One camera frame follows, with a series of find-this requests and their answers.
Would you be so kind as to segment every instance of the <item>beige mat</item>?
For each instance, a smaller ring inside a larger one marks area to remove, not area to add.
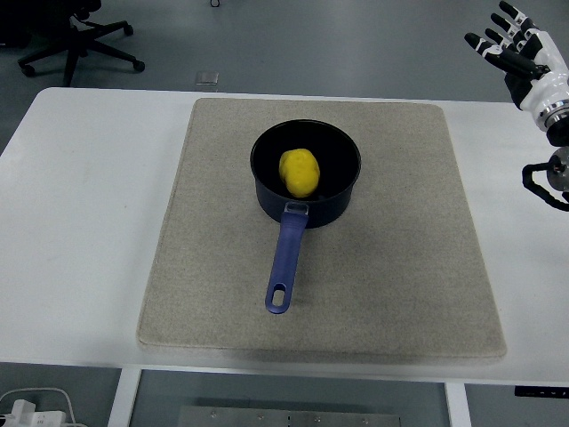
[[[291,308],[273,315],[264,301],[279,224],[257,202],[249,154],[262,132],[293,118],[322,120],[350,135],[362,172],[342,217],[305,232]],[[138,338],[149,348],[242,350],[265,359],[502,356],[501,325],[442,110],[199,100]]]

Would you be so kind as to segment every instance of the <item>plug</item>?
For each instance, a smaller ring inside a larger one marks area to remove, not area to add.
[[[32,416],[30,427],[61,427],[65,423],[65,412],[44,411],[35,412]]]
[[[24,399],[18,399],[12,407],[12,416],[4,427],[20,427],[31,425],[36,405]]]

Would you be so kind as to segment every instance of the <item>blue handle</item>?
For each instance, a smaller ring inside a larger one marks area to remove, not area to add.
[[[281,230],[276,242],[273,270],[270,272],[267,297],[265,298],[265,307],[274,314],[284,313],[291,305],[296,264],[301,252],[302,234],[309,221],[308,207],[300,205],[305,212],[299,213],[298,206],[298,204],[293,206],[290,202],[287,203],[281,216]],[[273,303],[276,291],[284,292],[283,302],[280,305]]]

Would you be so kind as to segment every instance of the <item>handle hole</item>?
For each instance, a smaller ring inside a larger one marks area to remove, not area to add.
[[[285,302],[285,287],[280,283],[275,286],[275,292],[273,293],[273,305],[280,307]]]

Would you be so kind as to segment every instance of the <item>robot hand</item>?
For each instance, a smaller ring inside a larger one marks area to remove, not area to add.
[[[485,34],[495,43],[473,33],[464,38],[484,59],[506,72],[504,80],[512,100],[532,114],[551,145],[569,146],[569,69],[547,32],[510,4],[501,1],[500,8],[513,23],[496,13],[491,18],[506,37],[488,28]]]

